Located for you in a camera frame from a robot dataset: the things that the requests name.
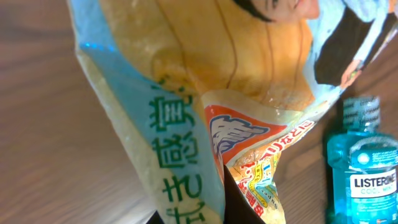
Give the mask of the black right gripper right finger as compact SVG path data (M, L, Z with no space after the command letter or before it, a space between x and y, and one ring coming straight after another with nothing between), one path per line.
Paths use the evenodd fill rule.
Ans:
M224 192L226 201L224 222L226 224L264 224L244 199L226 166L224 166Z

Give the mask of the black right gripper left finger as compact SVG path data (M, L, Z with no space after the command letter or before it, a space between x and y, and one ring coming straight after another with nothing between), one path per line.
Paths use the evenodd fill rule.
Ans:
M163 220L161 219L158 211L154 212L146 224L164 224Z

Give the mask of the yellow snack bag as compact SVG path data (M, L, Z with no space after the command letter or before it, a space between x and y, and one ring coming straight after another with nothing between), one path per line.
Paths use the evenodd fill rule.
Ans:
M397 2L74 0L79 63L164 223L264 223L301 140L397 32Z

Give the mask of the teal mouthwash bottle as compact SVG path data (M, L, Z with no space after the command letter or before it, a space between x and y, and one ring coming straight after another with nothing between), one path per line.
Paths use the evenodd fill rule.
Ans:
M380 99L347 98L342 129L326 145L333 177L333 223L397 223L397 140L379 132Z

